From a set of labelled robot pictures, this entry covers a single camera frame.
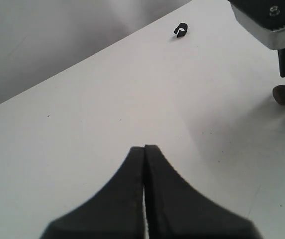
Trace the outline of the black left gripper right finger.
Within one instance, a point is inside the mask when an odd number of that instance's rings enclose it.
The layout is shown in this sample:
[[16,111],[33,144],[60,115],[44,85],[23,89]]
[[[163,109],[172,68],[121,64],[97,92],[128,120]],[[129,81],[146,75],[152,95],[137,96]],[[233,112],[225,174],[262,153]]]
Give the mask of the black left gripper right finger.
[[156,145],[144,147],[144,189],[151,239],[259,239],[252,221],[206,198]]

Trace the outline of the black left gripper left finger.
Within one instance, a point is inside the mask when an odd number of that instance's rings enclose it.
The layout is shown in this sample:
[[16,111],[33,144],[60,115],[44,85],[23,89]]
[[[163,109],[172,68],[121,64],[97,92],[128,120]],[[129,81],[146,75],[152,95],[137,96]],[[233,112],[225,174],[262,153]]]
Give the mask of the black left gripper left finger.
[[144,148],[132,147],[119,170],[88,201],[53,220],[43,239],[142,239]]

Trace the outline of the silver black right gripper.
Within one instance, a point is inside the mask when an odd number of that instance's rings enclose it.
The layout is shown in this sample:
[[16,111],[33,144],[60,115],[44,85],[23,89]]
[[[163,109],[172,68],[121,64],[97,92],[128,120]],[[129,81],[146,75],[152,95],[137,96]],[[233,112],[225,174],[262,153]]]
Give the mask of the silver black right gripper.
[[237,22],[270,50],[278,50],[285,77],[285,0],[230,0]]

